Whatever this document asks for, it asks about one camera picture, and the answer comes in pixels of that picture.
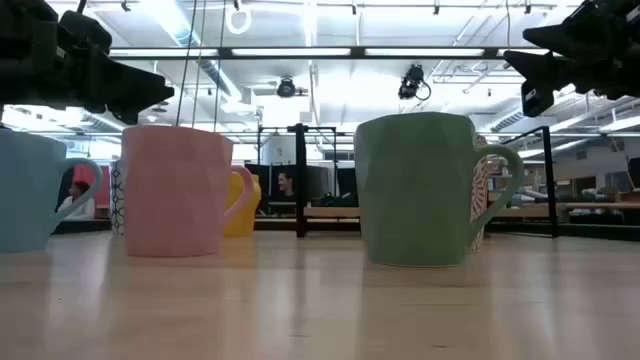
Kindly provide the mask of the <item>yellow mug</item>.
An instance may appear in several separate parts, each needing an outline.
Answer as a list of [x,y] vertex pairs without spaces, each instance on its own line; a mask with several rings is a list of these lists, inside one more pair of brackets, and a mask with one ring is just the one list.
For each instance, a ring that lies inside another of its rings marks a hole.
[[[251,200],[239,210],[233,219],[225,226],[225,237],[251,237],[254,231],[254,223],[256,210],[261,200],[261,188],[259,185],[259,177],[253,175],[253,190]],[[230,189],[227,197],[227,207],[230,208],[240,197],[244,190],[244,184],[241,176],[233,172],[230,180]]]

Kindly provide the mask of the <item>green mug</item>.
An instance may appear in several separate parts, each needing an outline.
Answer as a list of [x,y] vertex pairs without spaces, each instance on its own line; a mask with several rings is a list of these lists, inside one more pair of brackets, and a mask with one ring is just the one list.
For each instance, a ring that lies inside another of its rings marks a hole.
[[[515,151],[477,146],[473,122],[449,113],[394,114],[363,122],[354,134],[354,152],[361,233],[369,260],[378,264],[462,264],[479,230],[524,178]],[[511,180],[473,218],[473,170],[490,155],[506,160]]]

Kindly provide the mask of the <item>white mug coral pattern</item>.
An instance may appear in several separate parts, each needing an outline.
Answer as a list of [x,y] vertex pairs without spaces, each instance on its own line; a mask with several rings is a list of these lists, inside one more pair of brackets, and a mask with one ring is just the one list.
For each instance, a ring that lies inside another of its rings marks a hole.
[[[481,216],[488,207],[488,160],[481,158],[473,170],[471,192],[471,221]],[[484,227],[480,227],[473,238],[469,252],[477,253],[484,238]]]

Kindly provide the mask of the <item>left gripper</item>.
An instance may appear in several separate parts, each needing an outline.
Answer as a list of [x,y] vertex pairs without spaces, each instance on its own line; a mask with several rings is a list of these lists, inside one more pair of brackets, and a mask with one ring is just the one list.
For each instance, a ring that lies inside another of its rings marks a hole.
[[[107,109],[119,121],[137,125],[139,108],[149,108],[174,96],[164,76],[125,64],[109,56],[112,36],[98,21],[67,10],[59,21],[58,46],[64,51],[63,85],[55,92],[55,109],[79,107],[90,113]],[[109,60],[115,81],[109,100],[106,81]]]

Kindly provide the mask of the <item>black overhead frame beam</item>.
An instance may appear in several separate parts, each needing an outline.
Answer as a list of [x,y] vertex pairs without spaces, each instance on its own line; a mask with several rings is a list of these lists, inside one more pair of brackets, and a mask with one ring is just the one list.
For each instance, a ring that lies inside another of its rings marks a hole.
[[466,60],[503,58],[501,47],[182,47],[113,48],[114,60],[320,60],[320,59],[428,59]]

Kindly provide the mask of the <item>pink mug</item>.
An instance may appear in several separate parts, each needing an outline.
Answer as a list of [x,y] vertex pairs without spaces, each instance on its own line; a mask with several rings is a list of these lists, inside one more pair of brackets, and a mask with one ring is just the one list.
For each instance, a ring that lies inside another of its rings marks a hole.
[[233,142],[179,126],[123,131],[124,238],[137,257],[219,250],[224,228],[252,198],[253,177],[232,163]]

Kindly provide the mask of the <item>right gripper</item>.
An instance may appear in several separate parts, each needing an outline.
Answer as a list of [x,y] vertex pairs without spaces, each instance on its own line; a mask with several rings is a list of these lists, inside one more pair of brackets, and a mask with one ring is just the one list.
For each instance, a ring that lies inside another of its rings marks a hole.
[[[523,31],[523,38],[579,62],[598,66],[605,85],[594,90],[609,98],[633,95],[633,5],[581,4],[561,23]],[[521,85],[522,112],[537,117],[554,104],[554,92],[568,85],[568,60],[552,52],[531,54],[507,50],[505,61],[525,81]]]

